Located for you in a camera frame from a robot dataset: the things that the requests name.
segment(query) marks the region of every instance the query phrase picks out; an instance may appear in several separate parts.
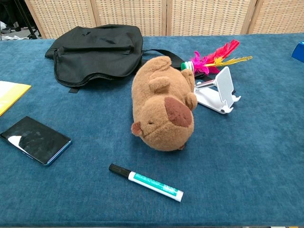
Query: whiteboard marker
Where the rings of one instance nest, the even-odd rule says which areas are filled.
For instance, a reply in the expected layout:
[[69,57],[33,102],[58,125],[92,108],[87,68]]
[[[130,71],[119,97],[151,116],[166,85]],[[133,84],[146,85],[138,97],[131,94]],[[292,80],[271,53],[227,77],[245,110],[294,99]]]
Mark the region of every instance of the whiteboard marker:
[[152,189],[156,192],[159,192],[165,196],[168,196],[172,199],[175,199],[176,201],[180,202],[181,198],[183,196],[183,192],[180,190],[177,190],[175,188],[172,188],[168,185],[159,183],[158,181],[152,180],[148,177],[142,176],[136,172],[124,169],[122,167],[119,167],[117,165],[111,164],[109,167],[110,171],[113,171],[115,173],[118,173],[126,178],[128,178],[130,181],[136,182],[140,185],[143,185],[149,189]]

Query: wicker panel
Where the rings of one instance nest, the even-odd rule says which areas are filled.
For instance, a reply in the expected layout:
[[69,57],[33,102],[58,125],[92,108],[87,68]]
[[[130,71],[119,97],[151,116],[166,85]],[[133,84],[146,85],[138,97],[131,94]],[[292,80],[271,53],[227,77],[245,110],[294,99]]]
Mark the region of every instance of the wicker panel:
[[240,34],[251,0],[169,0],[167,35]]
[[166,0],[94,1],[92,4],[99,25],[136,25],[144,36],[165,35]]
[[304,32],[304,0],[264,0],[250,33]]
[[26,3],[45,38],[58,38],[76,26],[96,26],[90,0],[26,0]]

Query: capybara plush toy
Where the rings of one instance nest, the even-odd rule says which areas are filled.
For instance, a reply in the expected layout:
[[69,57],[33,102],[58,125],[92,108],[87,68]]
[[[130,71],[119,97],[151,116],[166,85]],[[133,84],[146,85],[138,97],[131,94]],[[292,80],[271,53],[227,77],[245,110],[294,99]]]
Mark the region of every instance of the capybara plush toy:
[[174,69],[166,56],[147,61],[132,84],[132,133],[159,151],[183,149],[194,129],[193,91],[191,70]]

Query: blue tablecloth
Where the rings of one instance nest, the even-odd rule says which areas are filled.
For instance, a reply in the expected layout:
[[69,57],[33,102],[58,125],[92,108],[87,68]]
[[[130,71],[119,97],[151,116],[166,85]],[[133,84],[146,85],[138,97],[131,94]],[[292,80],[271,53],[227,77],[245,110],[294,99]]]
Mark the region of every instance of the blue tablecloth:
[[[0,226],[304,225],[304,63],[291,58],[304,34],[144,37],[143,48],[189,60],[233,38],[233,57],[254,57],[230,67],[242,98],[227,115],[199,105],[178,152],[131,134],[132,77],[71,94],[44,58],[53,40],[0,42],[0,80],[32,85],[0,131],[28,115],[73,140],[49,167],[0,142]],[[110,172],[111,163],[184,191],[181,203]]]

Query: smartphone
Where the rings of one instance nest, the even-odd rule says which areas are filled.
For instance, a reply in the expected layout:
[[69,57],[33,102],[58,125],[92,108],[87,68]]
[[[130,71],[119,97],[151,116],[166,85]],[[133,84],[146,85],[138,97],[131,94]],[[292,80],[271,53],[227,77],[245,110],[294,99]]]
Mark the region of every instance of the smartphone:
[[0,138],[43,165],[50,165],[72,143],[69,137],[28,116],[1,133]]

